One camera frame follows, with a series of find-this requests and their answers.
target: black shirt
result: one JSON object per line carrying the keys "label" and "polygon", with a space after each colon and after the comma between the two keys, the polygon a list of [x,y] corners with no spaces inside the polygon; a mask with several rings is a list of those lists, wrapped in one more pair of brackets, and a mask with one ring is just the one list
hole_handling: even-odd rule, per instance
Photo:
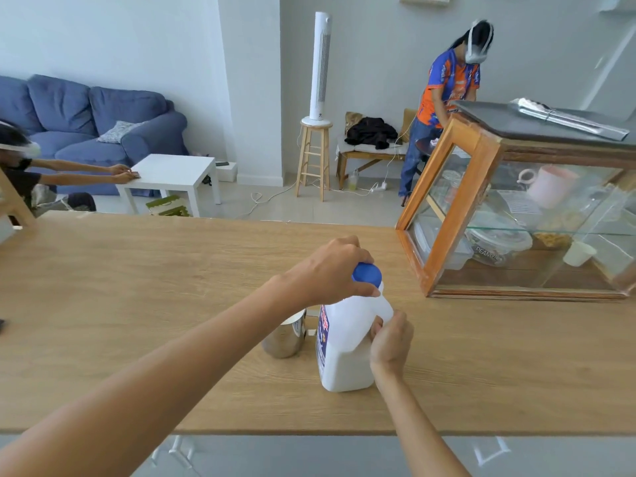
{"label": "black shirt", "polygon": [[18,191],[18,194],[20,194],[28,208],[32,208],[31,191],[42,177],[42,174],[38,174],[37,172],[26,172],[26,169],[30,165],[31,159],[24,158],[16,167],[2,167],[7,179],[9,179],[15,190]]}

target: gray pillow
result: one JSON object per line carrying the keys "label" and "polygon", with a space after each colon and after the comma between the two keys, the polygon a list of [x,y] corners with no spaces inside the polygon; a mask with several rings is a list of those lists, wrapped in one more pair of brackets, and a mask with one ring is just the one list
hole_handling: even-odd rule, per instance
{"label": "gray pillow", "polygon": [[124,135],[128,134],[135,127],[138,127],[143,123],[145,122],[133,124],[132,122],[124,122],[123,120],[118,120],[115,124],[115,127],[110,129],[108,132],[100,135],[97,138],[97,141],[106,143],[122,143],[122,137]]}

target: blue orange jersey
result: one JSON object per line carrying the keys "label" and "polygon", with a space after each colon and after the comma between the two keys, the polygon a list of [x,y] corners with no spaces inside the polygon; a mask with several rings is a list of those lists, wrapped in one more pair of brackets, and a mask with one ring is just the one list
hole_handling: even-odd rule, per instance
{"label": "blue orange jersey", "polygon": [[446,104],[448,113],[457,112],[457,107],[449,103],[452,100],[465,100],[470,87],[479,88],[481,72],[479,65],[460,64],[453,49],[438,56],[429,71],[429,83],[422,94],[417,118],[426,125],[441,128],[435,114],[432,90],[444,87],[441,100]]}

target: tower fan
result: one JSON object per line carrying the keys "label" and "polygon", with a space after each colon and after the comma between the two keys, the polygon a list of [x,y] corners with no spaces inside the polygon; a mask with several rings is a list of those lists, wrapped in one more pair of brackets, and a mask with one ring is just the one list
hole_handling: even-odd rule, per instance
{"label": "tower fan", "polygon": [[312,98],[309,105],[309,117],[303,124],[320,127],[330,125],[322,116],[324,99],[327,92],[327,68],[329,66],[329,45],[331,43],[331,15],[316,12],[314,27],[314,71],[312,74]]}

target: pink mug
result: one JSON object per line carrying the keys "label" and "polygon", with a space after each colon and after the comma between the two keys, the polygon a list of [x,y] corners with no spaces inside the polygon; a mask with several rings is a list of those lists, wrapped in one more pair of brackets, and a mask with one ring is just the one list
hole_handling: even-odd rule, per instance
{"label": "pink mug", "polygon": [[[529,179],[523,176],[532,174]],[[517,180],[528,186],[528,196],[544,209],[556,207],[574,187],[579,178],[576,172],[556,165],[545,165],[534,169],[524,169]]]}

